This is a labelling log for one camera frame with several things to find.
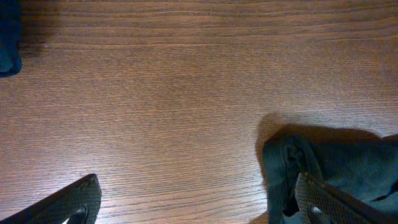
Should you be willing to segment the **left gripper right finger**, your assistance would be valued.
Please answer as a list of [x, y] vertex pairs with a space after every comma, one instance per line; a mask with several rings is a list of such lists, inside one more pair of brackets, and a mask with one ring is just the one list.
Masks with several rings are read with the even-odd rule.
[[300, 173], [295, 198], [304, 224], [397, 223], [397, 217], [382, 213], [337, 188]]

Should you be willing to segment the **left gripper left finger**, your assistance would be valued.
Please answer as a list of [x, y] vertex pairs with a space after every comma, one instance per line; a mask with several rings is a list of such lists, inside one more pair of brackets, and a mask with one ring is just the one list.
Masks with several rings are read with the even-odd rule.
[[96, 174], [88, 174], [39, 202], [1, 220], [4, 224], [94, 224], [101, 206]]

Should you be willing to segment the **black t-shirt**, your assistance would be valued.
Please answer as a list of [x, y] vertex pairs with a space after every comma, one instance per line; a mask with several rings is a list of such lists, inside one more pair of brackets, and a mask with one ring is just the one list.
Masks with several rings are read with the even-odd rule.
[[294, 190], [309, 173], [386, 215], [397, 216], [397, 140], [316, 144], [300, 136], [265, 143], [270, 223], [299, 223]]

